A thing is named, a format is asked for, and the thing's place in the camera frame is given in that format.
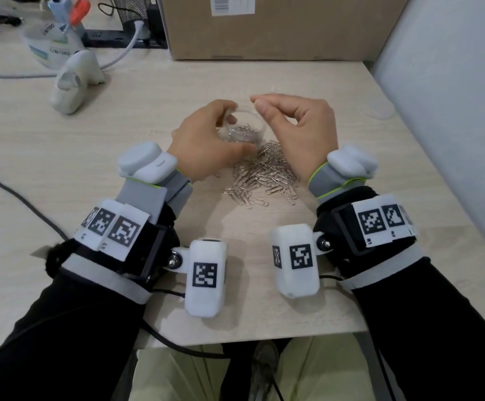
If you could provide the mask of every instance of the white wall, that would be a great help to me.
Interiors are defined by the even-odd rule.
[[[410,0],[373,75],[485,236],[485,0]]]

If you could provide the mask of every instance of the gray shoe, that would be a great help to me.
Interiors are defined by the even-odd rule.
[[[266,401],[278,371],[279,352],[273,341],[259,341],[254,352],[248,401]]]

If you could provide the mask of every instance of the barcode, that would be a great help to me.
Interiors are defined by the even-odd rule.
[[[230,10],[230,0],[213,0],[216,13],[227,13]]]

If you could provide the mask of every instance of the white cable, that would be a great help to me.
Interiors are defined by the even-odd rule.
[[[137,38],[139,38],[139,33],[141,29],[144,26],[144,22],[137,20],[135,21],[135,34],[133,35],[131,41],[127,45],[126,49],[115,59],[112,60],[111,62],[101,66],[101,70],[105,70],[116,63],[118,63],[120,60],[122,60],[131,49],[133,49],[133,46],[135,45],[135,42],[137,41]],[[0,75],[0,79],[41,79],[43,77],[55,77],[57,73],[40,73],[40,74],[2,74]]]

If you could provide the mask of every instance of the cardboard box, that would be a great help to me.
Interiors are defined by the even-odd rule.
[[[360,61],[376,60],[407,0],[158,1],[173,59]]]

